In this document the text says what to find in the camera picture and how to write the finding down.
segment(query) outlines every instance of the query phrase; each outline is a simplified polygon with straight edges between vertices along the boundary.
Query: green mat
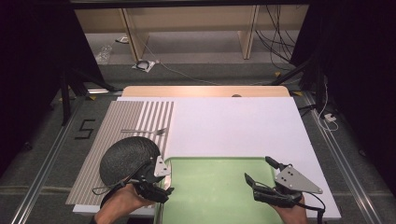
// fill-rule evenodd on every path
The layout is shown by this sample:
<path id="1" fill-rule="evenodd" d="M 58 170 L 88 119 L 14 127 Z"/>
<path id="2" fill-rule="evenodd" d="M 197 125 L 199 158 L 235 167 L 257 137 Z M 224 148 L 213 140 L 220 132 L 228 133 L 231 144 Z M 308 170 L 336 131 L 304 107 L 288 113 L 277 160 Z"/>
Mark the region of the green mat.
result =
<path id="1" fill-rule="evenodd" d="M 273 186 L 273 168 L 264 158 L 172 158 L 170 199 L 163 224 L 282 223 L 275 210 L 253 199 L 244 173 Z"/>

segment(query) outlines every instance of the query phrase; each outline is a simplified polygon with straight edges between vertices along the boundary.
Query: tape mark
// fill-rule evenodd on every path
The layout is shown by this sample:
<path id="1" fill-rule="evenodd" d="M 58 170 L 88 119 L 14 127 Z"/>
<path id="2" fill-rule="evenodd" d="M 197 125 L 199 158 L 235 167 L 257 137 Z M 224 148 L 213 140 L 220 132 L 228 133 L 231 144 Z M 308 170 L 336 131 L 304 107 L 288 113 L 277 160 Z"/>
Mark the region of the tape mark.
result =
<path id="1" fill-rule="evenodd" d="M 84 127 L 85 122 L 94 122 L 94 121 L 95 121 L 95 119 L 84 119 L 82 121 L 82 123 L 81 123 L 81 126 L 79 127 L 79 131 L 80 132 L 89 132 L 88 136 L 86 136 L 86 137 L 75 137 L 75 139 L 76 140 L 90 139 L 91 138 L 91 134 L 93 132 L 93 129 L 86 129 L 86 128 L 83 128 L 83 127 Z"/>

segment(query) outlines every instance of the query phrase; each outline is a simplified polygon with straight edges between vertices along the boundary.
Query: hand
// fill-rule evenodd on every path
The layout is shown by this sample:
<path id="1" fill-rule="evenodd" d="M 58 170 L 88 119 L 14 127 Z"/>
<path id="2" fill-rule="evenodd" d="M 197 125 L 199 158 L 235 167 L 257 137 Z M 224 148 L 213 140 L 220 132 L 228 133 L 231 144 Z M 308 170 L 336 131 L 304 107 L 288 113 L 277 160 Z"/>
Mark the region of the hand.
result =
<path id="1" fill-rule="evenodd" d="M 304 196 L 300 200 L 300 203 L 304 204 Z M 298 205 L 294 205 L 292 208 L 281 208 L 278 206 L 271 205 L 282 218 L 286 224 L 307 224 L 308 218 L 306 217 L 305 208 Z"/>
<path id="2" fill-rule="evenodd" d="M 139 196 L 134 185 L 128 184 L 107 200 L 94 219 L 98 224 L 113 223 L 118 218 L 128 216 L 134 210 L 151 204 L 154 202 Z"/>

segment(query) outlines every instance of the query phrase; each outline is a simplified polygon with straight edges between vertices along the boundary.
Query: black mesh bowl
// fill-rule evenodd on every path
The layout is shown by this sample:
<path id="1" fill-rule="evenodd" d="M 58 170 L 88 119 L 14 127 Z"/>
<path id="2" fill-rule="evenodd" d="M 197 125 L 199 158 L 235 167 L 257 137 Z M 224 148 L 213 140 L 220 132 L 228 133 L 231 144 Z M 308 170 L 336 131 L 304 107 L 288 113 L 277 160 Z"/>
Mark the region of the black mesh bowl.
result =
<path id="1" fill-rule="evenodd" d="M 150 159 L 160 156 L 157 145 L 148 138 L 134 136 L 121 139 L 102 157 L 99 174 L 106 186 L 135 174 Z"/>

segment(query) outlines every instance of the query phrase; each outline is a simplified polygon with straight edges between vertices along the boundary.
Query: white tabletop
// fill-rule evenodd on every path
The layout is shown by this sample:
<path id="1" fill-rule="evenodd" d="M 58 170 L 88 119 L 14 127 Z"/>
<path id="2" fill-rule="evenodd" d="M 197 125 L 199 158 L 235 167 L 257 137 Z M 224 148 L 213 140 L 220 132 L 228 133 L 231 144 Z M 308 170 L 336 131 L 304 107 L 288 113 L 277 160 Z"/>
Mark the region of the white tabletop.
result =
<path id="1" fill-rule="evenodd" d="M 323 189 L 324 219 L 340 218 L 332 193 L 291 97 L 120 97 L 118 101 L 175 102 L 165 158 L 265 157 L 294 168 Z M 321 207 L 305 194 L 305 203 Z M 78 204 L 74 212 L 95 213 Z M 307 210 L 308 217 L 317 212 Z"/>

